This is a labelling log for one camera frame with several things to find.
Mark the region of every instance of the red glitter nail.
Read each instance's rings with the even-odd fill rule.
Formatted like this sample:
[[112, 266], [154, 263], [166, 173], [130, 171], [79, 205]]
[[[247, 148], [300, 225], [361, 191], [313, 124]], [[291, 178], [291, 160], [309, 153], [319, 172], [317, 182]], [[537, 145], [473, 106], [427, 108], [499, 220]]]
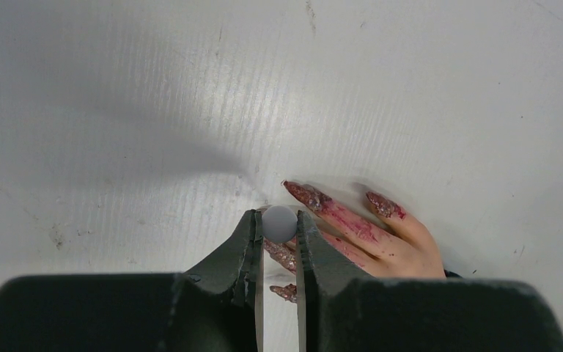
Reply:
[[407, 216], [407, 212], [403, 207], [380, 194], [367, 192], [366, 197], [368, 197], [368, 200], [375, 206], [377, 213], [381, 216], [391, 218], [392, 215], [395, 215], [400, 219], [404, 219]]
[[282, 297], [286, 301], [297, 303], [297, 286], [289, 284], [285, 287], [281, 286], [271, 286], [269, 287], [271, 292], [277, 293], [279, 297]]
[[267, 239], [264, 240], [263, 247], [273, 260], [288, 269], [291, 273], [297, 273], [296, 256], [292, 253], [292, 251], [290, 251], [290, 249], [288, 249], [288, 247], [280, 243], [273, 243]]
[[289, 181], [284, 181], [283, 185], [293, 197], [315, 213], [323, 211], [327, 203], [331, 201], [330, 196], [310, 185], [300, 185]]

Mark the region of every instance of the white surface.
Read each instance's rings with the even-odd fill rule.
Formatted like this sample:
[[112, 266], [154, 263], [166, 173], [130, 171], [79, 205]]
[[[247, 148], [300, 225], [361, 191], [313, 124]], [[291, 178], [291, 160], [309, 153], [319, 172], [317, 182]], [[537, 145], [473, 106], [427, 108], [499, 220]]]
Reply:
[[187, 269], [284, 178], [376, 187], [563, 325], [563, 1], [0, 1], [0, 284]]

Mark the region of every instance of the hand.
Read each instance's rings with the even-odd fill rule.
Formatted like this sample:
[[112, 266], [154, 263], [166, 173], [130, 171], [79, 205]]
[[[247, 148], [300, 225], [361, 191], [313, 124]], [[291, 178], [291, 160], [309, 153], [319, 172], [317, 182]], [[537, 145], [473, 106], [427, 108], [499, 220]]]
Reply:
[[[354, 214], [344, 205], [309, 185], [284, 181], [299, 202], [341, 233], [320, 233], [346, 258], [376, 277], [444, 279], [444, 265], [435, 239], [414, 216], [395, 202], [367, 192], [370, 210], [387, 225], [385, 230]], [[281, 266], [296, 274], [295, 241], [279, 244], [268, 240], [264, 249]], [[271, 291], [296, 303], [297, 287], [271, 286]]]

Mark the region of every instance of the long glittery fingernail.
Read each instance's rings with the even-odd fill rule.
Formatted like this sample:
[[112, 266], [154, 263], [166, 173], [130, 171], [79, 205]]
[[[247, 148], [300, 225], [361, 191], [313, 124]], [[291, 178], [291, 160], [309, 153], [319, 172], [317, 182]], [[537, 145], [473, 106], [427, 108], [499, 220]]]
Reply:
[[282, 243], [273, 243], [266, 238], [263, 246], [264, 250], [268, 252], [273, 260], [288, 269], [291, 273], [297, 273], [297, 260], [295, 254], [292, 253], [288, 247], [284, 246]]
[[271, 292], [277, 293], [279, 297], [282, 297], [286, 301], [297, 303], [297, 286], [290, 284], [285, 287], [281, 286], [271, 286], [269, 287]]
[[407, 216], [403, 207], [378, 193], [369, 191], [366, 193], [366, 197], [374, 205], [376, 212], [383, 217], [391, 218], [394, 215], [403, 220]]
[[331, 201], [331, 197], [310, 185], [300, 185], [289, 181], [284, 181], [283, 184], [293, 197], [315, 213], [322, 211]]

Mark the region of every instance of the white ball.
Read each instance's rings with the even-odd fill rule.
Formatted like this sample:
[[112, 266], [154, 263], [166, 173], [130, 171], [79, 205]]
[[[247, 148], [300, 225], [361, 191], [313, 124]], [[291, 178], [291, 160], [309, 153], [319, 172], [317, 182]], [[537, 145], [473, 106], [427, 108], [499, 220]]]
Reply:
[[288, 242], [297, 233], [297, 215], [289, 207], [274, 205], [263, 213], [262, 229], [269, 241]]

